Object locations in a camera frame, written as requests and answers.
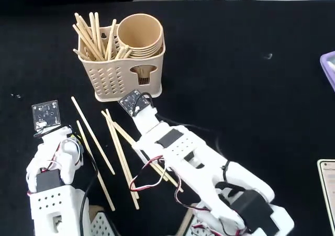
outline black table surface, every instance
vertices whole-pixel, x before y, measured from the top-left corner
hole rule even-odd
[[[157,17],[166,53],[163,93],[154,99],[162,116],[222,133],[225,156],[239,162],[274,190],[274,204],[295,221],[292,235],[331,235],[317,160],[334,158],[335,94],[319,62],[335,49],[335,2],[141,2],[41,8],[0,17],[0,220],[2,235],[33,235],[26,166],[41,142],[31,105],[57,99],[63,123],[80,119],[76,97],[115,171],[95,152],[116,206],[110,212],[98,184],[90,204],[102,205],[122,235],[174,234],[186,209],[164,182],[140,193],[136,211],[100,111],[108,107],[135,139],[139,133],[117,103],[100,103],[72,49],[74,12],[100,14],[102,26],[133,13]],[[214,137],[196,131],[214,146]],[[141,161],[121,140],[135,175]],[[74,186],[85,189],[86,161]],[[138,185],[157,180],[152,169]],[[198,201],[189,188],[181,200]]]

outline cup stack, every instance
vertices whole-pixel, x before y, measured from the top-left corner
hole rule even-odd
[[[163,27],[151,15],[130,15],[120,22],[117,37],[121,47],[131,50],[129,58],[145,59],[160,51],[163,44]]]

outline wooden chopstick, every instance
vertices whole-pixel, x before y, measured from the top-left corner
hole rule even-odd
[[[87,25],[87,23],[85,22],[85,20],[83,19],[82,16],[79,15],[79,20],[82,22],[82,24],[84,25],[87,33],[89,34],[89,36],[92,38],[92,31],[90,30],[89,26]]]
[[[115,28],[115,25],[116,25],[116,19],[114,19],[111,23],[111,28],[110,28],[108,43],[107,43],[107,48],[106,48],[106,54],[105,54],[105,60],[110,60],[111,59],[111,52],[113,50],[113,47],[115,46],[115,43],[114,43],[114,28]]]
[[[96,49],[96,47],[92,43],[91,39],[87,40],[75,24],[73,24],[72,27],[77,32],[77,34],[80,36],[80,38],[83,40],[83,42],[85,43],[87,48],[90,50],[90,52],[92,52],[92,54],[95,56],[96,60],[102,61],[103,57],[101,56],[99,51]]]
[[[111,115],[110,115],[108,109],[106,109],[106,113],[104,113],[102,111],[102,114],[104,115],[104,117],[108,117],[108,118],[106,118],[106,122],[110,124],[110,129],[109,129],[109,131],[111,131],[110,135],[111,135],[111,138],[114,142],[116,151],[118,152],[118,156],[119,156],[119,159],[120,159],[120,162],[121,162],[121,165],[122,165],[122,169],[124,170],[126,178],[128,178],[127,182],[128,182],[128,186],[129,186],[129,184],[132,180],[131,172],[130,172],[130,169],[129,169],[129,166],[128,166],[128,163],[127,163],[127,160],[126,160],[126,157],[125,157],[125,154],[124,154],[124,151],[122,149],[120,140],[119,140],[119,138],[117,136],[117,133],[115,131],[115,128],[113,126],[113,122],[111,122]],[[139,199],[138,192],[134,192],[134,193],[135,193],[136,199]]]
[[[86,147],[86,150],[88,151],[88,153],[91,155],[91,157],[93,158],[93,160],[95,161],[94,157],[93,157],[93,154],[92,154],[92,151],[91,151],[91,148],[90,146],[88,145],[88,142],[87,142],[87,139],[86,139],[86,136],[85,136],[85,133],[84,133],[84,130],[83,130],[83,127],[81,126],[80,122],[77,120],[77,125],[78,125],[78,129],[79,129],[79,132],[80,132],[80,135],[83,139],[83,142],[85,144],[85,147]],[[111,208],[112,211],[115,211],[115,206],[110,198],[110,195],[107,191],[107,188],[106,188],[106,185],[105,185],[105,182],[103,180],[103,178],[101,177],[101,174],[98,170],[98,179],[99,179],[99,182],[100,182],[100,185],[101,185],[101,188],[103,189],[104,191],[104,194],[106,196],[106,199],[109,203],[109,206]]]
[[[111,137],[112,137],[112,139],[113,139],[113,142],[114,142],[114,145],[115,145],[117,154],[118,154],[118,156],[119,156],[119,159],[120,159],[120,162],[121,162],[121,166],[122,166],[122,169],[123,169],[123,171],[124,171],[124,174],[125,174],[125,177],[126,177],[126,180],[127,180],[127,184],[128,184],[128,187],[129,187],[129,185],[130,185],[130,180],[129,180],[129,177],[128,177],[128,174],[127,174],[127,171],[126,171],[124,162],[123,162],[122,157],[121,157],[121,151],[119,150],[120,147],[119,147],[119,145],[118,145],[118,143],[120,143],[120,141],[117,143],[117,139],[118,139],[118,138],[115,137],[115,134],[116,134],[116,133],[115,133],[115,130],[113,131],[113,126],[110,124],[110,122],[109,122],[107,119],[106,119],[106,122],[107,122],[108,129],[109,129],[109,131],[110,131],[110,135],[111,135]],[[131,194],[132,201],[134,202],[135,208],[136,208],[137,210],[139,210],[140,207],[139,207],[139,205],[138,205],[138,202],[137,202],[137,198],[136,198],[135,193],[133,193],[133,192],[131,191],[130,194]]]
[[[84,55],[79,50],[73,49],[72,51],[75,52],[77,55],[79,55],[83,60],[86,60],[86,61],[90,61],[91,60],[89,57],[87,57],[86,55]]]
[[[121,47],[120,48],[120,50],[119,50],[119,52],[117,53],[117,55],[116,55],[116,57],[114,58],[114,60],[118,60],[118,59],[120,59],[120,56],[123,54],[123,52],[124,52],[124,47]]]
[[[89,16],[90,16],[93,43],[97,44],[96,30],[95,30],[95,18],[92,12],[90,12]]]
[[[99,14],[98,12],[94,13],[94,20],[95,20],[95,31],[96,31],[96,40],[98,44],[98,50],[100,51],[101,55],[105,55],[105,50],[102,49],[102,39],[101,39],[101,34],[100,34],[100,22],[99,22]]]
[[[117,123],[117,122],[113,122],[113,126],[115,127],[115,129],[121,134],[121,136],[123,136],[124,139],[126,139],[126,141],[130,144],[130,146],[133,146],[133,144],[135,144],[135,140],[128,134],[125,132],[125,130]],[[151,163],[150,166],[160,175],[162,176],[164,170],[161,168],[159,169],[157,166],[160,165],[156,165]],[[166,172],[163,176],[163,179],[165,181],[169,181],[169,179],[167,178],[168,173]]]
[[[126,131],[117,122],[113,122],[113,126],[131,146],[133,146],[133,144],[136,143],[135,140],[128,133],[126,133]],[[159,164],[150,164],[150,165],[160,176],[162,176],[164,169]],[[178,187],[178,183],[171,177],[169,173],[165,172],[163,178],[164,177],[166,177],[175,187]]]
[[[131,52],[132,52],[132,50],[131,50],[131,49],[130,49],[130,50],[128,50],[128,52],[125,54],[125,56],[123,57],[123,59],[125,59],[125,58],[128,58]]]
[[[109,170],[111,171],[111,173],[112,173],[113,175],[115,175],[115,172],[114,172],[113,167],[111,166],[111,164],[110,164],[110,162],[109,162],[109,160],[108,160],[108,158],[107,158],[107,156],[106,156],[106,154],[105,154],[103,148],[101,147],[101,145],[99,144],[98,140],[96,139],[96,136],[94,135],[93,130],[91,129],[90,125],[88,124],[87,119],[86,119],[86,117],[84,116],[84,113],[82,112],[81,108],[79,107],[79,105],[78,105],[76,99],[72,96],[72,97],[71,97],[71,100],[72,100],[74,106],[76,107],[76,109],[77,109],[77,111],[78,111],[80,117],[82,118],[84,124],[86,125],[86,128],[88,129],[89,133],[91,134],[91,137],[93,138],[93,141],[95,142],[96,146],[98,147],[98,149],[99,149],[99,151],[100,151],[100,153],[101,153],[101,156],[104,158],[104,160],[105,160],[105,162],[106,162],[106,164],[107,164]]]

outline circuit board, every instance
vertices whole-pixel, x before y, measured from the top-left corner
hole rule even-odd
[[[133,106],[137,98],[141,95],[141,93],[136,89],[130,92],[125,97],[121,98],[118,102],[122,106],[122,108],[132,117],[133,114]],[[144,97],[141,96],[136,103],[136,112],[140,112],[144,108],[150,105],[150,102]]]
[[[36,131],[61,124],[57,100],[34,104],[31,109]]]

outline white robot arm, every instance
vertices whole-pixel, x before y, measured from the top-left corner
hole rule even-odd
[[[294,223],[286,210],[271,205],[274,192],[268,184],[228,161],[186,127],[159,121],[157,110],[143,95],[133,91],[119,101],[142,135],[133,149],[145,163],[164,157],[167,169],[193,189],[208,209],[195,209],[198,218],[222,235],[278,236],[292,230]]]
[[[80,236],[84,192],[73,188],[71,183],[75,171],[83,165],[83,148],[78,139],[71,136],[69,126],[54,126],[42,131],[39,135],[43,143],[38,145],[26,175],[35,235]],[[88,199],[82,222],[84,236],[90,236]]]

